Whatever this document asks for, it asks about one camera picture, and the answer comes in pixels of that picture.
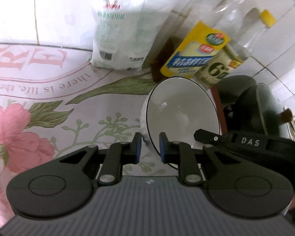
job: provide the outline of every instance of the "green logo on label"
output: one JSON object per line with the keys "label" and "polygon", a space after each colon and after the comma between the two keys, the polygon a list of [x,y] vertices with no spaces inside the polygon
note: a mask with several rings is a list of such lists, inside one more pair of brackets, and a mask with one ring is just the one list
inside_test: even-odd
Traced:
{"label": "green logo on label", "polygon": [[216,34],[212,33],[212,34],[208,34],[205,39],[209,44],[218,46],[224,42],[223,37],[224,37],[224,34],[222,33],[216,33]]}

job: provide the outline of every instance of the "floral tablecloth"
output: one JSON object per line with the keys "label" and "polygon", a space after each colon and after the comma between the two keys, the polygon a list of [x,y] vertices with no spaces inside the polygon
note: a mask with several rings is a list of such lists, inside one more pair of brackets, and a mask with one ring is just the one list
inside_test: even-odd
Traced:
{"label": "floral tablecloth", "polygon": [[[93,68],[90,51],[0,45],[0,227],[13,217],[6,186],[17,174],[86,145],[131,141],[155,86],[141,72]],[[142,144],[126,175],[176,175]]]}

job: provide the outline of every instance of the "bottle label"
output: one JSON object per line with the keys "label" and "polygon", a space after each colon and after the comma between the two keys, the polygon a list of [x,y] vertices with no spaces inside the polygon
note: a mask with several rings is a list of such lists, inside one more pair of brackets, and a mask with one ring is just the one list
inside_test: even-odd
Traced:
{"label": "bottle label", "polygon": [[229,41],[224,32],[200,21],[161,68],[161,73],[167,77],[176,75],[191,78]]}
{"label": "bottle label", "polygon": [[235,56],[227,46],[219,51],[213,59],[211,59],[197,73],[197,78],[208,86],[217,84],[225,78],[232,70],[237,68],[243,61]]}

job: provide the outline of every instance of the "dark liquid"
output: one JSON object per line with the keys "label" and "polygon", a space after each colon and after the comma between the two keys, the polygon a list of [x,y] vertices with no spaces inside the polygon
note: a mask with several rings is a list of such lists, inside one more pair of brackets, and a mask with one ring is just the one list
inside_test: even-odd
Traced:
{"label": "dark liquid", "polygon": [[168,77],[162,75],[161,68],[168,61],[171,55],[175,52],[176,48],[181,42],[177,37],[170,37],[161,49],[157,57],[151,63],[151,72],[153,80],[158,83]]}

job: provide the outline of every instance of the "ribbed gray surface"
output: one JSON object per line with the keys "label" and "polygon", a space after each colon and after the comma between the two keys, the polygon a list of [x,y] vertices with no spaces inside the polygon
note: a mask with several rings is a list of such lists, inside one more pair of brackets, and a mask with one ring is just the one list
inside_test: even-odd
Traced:
{"label": "ribbed gray surface", "polygon": [[244,220],[216,209],[176,177],[125,176],[102,187],[83,209],[51,221],[16,216],[4,236],[295,236],[283,216]]}

